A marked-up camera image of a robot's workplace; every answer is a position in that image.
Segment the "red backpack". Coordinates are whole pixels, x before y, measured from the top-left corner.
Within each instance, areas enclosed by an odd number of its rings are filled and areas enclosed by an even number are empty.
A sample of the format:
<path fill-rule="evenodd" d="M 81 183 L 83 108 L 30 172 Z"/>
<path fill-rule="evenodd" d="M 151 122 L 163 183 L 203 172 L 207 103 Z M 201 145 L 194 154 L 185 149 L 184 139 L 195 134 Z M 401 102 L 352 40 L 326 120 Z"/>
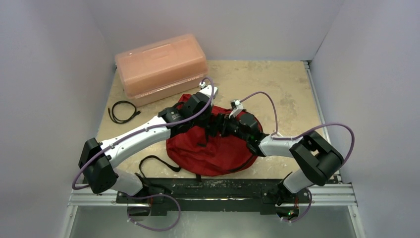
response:
<path fill-rule="evenodd" d="M 252 155 L 243 140 L 235 136 L 222 137 L 218 132 L 217 115 L 229 115 L 230 112 L 231 108 L 213 106 L 208 127 L 194 126 L 167 139 L 166 153 L 175 166 L 156 155 L 146 156 L 141 162 L 156 159 L 175 173 L 187 170 L 198 178 L 227 175 L 249 168 L 259 156 Z"/>

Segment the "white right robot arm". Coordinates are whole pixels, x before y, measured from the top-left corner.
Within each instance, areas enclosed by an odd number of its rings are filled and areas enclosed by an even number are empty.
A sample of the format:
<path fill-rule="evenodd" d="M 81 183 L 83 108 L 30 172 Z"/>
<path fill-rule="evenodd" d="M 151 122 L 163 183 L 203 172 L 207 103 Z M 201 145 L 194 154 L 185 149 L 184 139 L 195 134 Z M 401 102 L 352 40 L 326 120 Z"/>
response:
<path fill-rule="evenodd" d="M 238 118 L 218 114 L 215 122 L 222 137 L 235 136 L 245 142 L 254 156 L 293 158 L 299 169 L 287 175 L 277 186 L 277 203 L 289 202 L 299 191 L 313 184 L 323 186 L 344 164 L 343 156 L 319 133 L 312 130 L 297 138 L 273 137 L 260 129 L 253 114 Z"/>

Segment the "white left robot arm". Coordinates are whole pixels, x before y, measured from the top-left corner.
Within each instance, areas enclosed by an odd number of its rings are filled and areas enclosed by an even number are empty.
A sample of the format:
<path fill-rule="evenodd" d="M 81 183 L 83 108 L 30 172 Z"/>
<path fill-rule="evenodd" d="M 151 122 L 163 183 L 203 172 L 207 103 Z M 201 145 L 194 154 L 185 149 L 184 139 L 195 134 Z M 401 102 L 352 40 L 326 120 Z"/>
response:
<path fill-rule="evenodd" d="M 143 125 L 112 139 L 98 142 L 88 139 L 83 145 L 78 162 L 87 181 L 86 188 L 99 194 L 109 189 L 127 193 L 136 203 L 146 200 L 148 190 L 134 174 L 120 171 L 117 167 L 141 150 L 179 134 L 190 131 L 205 122 L 211 115 L 215 89 L 202 89 L 190 95 L 186 102 L 168 107 Z"/>

